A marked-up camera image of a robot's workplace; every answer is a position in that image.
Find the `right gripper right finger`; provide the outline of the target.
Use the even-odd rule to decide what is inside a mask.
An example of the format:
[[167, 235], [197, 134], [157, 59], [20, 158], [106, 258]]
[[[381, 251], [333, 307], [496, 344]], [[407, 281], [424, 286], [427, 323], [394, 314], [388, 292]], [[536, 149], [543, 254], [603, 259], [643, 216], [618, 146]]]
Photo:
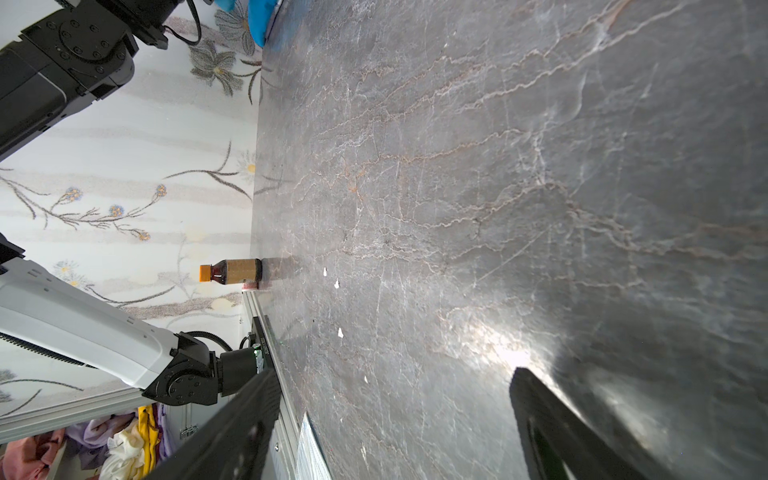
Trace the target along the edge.
[[509, 395], [531, 479], [644, 477], [530, 370], [515, 370]]

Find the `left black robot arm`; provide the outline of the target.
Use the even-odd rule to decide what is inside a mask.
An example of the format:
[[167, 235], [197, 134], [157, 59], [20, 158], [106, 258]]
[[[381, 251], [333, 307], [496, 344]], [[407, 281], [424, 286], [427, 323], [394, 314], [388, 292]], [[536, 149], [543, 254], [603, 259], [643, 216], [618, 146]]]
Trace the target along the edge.
[[[166, 49], [172, 1], [62, 2], [1, 51], [1, 154], [107, 98], [134, 74], [140, 44]], [[95, 368], [169, 406], [212, 405], [257, 374], [253, 347], [209, 349], [207, 332], [174, 333], [135, 319], [1, 244], [1, 337]]]

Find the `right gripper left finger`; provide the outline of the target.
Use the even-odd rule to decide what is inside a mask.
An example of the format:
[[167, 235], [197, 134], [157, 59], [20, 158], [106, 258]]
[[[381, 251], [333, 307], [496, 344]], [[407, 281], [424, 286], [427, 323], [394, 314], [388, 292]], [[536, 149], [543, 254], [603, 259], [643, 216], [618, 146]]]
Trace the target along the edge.
[[277, 372], [267, 369], [259, 373], [147, 478], [259, 479], [279, 416], [281, 396]]

